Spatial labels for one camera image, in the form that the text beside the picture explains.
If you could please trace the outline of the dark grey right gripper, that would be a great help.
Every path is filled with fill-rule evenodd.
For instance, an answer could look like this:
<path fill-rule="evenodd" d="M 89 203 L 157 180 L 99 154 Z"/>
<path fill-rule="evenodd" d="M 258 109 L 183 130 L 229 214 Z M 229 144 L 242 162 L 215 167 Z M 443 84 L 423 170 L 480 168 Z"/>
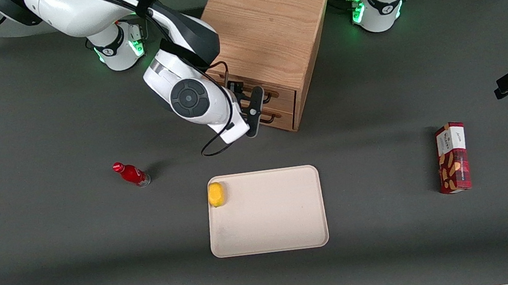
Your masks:
<path fill-rule="evenodd" d="M 261 87 L 254 87 L 251 96 L 248 96 L 243 93 L 244 82 L 238 81 L 228 81 L 226 88 L 234 93 L 240 108 L 244 108 L 246 121 L 249 125 L 249 130 L 246 132 L 247 137 L 254 138 L 259 130 L 265 91 Z"/>

